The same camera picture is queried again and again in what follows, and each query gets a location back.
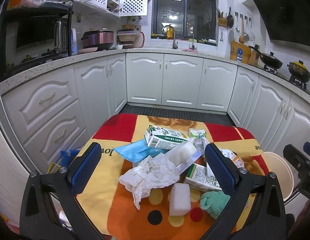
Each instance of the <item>black floor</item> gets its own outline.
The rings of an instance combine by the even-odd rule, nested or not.
[[[227,114],[226,115],[206,114],[206,113],[168,110],[168,109],[143,107],[143,106],[130,106],[128,104],[126,104],[122,109],[122,111],[120,112],[126,114],[142,114],[155,117],[178,118],[196,122],[207,122],[207,123],[235,126],[235,124]]]

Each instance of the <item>green towel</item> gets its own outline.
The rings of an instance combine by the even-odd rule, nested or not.
[[[222,191],[206,192],[200,198],[199,207],[205,210],[212,218],[217,219],[230,198]]]

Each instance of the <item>stove burner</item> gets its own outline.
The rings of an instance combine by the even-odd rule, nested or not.
[[[306,91],[306,83],[301,81],[299,78],[291,75],[289,81],[300,89]]]
[[[270,66],[268,66],[266,64],[264,65],[264,70],[269,72],[269,73],[272,73],[274,75],[277,75],[277,69],[272,68],[272,67],[270,67]]]

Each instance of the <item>countertop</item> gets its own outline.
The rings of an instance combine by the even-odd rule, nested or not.
[[[259,67],[253,67],[253,66],[241,63],[241,62],[230,60],[229,58],[221,58],[221,57],[212,56],[212,55],[208,55],[204,53],[194,53],[194,52],[181,51],[181,50],[175,50],[175,49],[154,49],[154,48],[108,50],[108,51],[93,52],[93,53],[87,53],[87,54],[76,55],[72,57],[66,57],[66,58],[54,60],[54,61],[42,64],[42,65],[33,67],[31,69],[25,70],[1,82],[0,83],[0,94],[4,95],[5,93],[9,92],[13,88],[21,85],[24,82],[27,82],[30,79],[33,79],[39,75],[42,75],[46,72],[52,71],[54,69],[57,69],[63,66],[67,66],[67,65],[80,62],[80,61],[84,61],[84,60],[88,60],[88,59],[121,54],[121,53],[132,53],[132,52],[166,53],[166,54],[203,57],[207,59],[213,59],[213,60],[218,60],[218,61],[223,61],[223,62],[231,63],[234,65],[238,65],[243,68],[254,71],[262,76],[265,76],[279,83],[280,85],[286,87],[287,89],[291,90],[295,94],[299,95],[301,98],[303,98],[305,101],[307,101],[310,104],[310,93],[301,90],[297,86],[288,82],[284,77],[273,75],[271,73],[264,71],[263,69]]]

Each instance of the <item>white bucket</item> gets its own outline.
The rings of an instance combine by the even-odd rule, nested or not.
[[[276,173],[284,201],[287,200],[294,189],[294,177],[291,168],[285,159],[276,153],[264,152],[264,158],[269,171]]]

